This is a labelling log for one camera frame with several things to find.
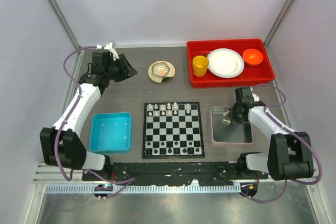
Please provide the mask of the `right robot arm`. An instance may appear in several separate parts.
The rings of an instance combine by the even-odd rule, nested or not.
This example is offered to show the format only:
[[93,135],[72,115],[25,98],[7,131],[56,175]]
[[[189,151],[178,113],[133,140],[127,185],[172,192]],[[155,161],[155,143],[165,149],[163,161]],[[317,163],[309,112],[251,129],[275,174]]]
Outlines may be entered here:
[[258,101],[252,88],[235,89],[236,103],[229,112],[232,123],[249,123],[269,138],[267,154],[252,152],[240,154],[237,173],[250,179],[256,171],[264,172],[273,180],[311,178],[314,173],[310,136],[287,127]]

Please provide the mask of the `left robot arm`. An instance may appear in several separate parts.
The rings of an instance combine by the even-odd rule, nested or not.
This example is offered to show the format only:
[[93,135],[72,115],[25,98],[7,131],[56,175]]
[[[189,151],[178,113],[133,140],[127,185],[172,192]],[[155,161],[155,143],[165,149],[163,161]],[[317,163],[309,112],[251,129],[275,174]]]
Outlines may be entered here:
[[87,72],[79,79],[66,73],[77,87],[72,101],[60,119],[52,127],[43,128],[39,137],[45,164],[58,167],[65,180],[72,180],[72,175],[65,173],[68,168],[71,172],[82,170],[86,179],[109,182],[112,177],[109,156],[87,151],[80,133],[89,112],[110,82],[126,80],[137,71],[125,55],[117,53],[111,42],[91,49],[92,60]]

